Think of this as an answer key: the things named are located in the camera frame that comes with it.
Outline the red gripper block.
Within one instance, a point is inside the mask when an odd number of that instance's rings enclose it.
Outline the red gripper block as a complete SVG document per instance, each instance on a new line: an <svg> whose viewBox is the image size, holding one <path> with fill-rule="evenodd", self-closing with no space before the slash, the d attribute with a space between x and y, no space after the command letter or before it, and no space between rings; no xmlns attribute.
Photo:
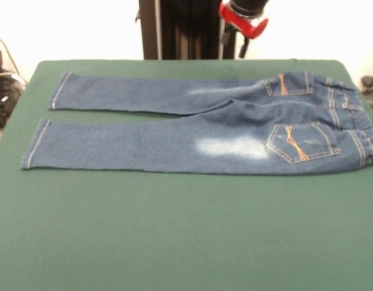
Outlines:
<svg viewBox="0 0 373 291"><path fill-rule="evenodd" d="M263 17L266 1L222 1L219 5L219 16L225 27L222 44L227 44L232 30L244 37L239 57L244 58L248 51L250 39L258 38L266 29L269 19Z"/></svg>

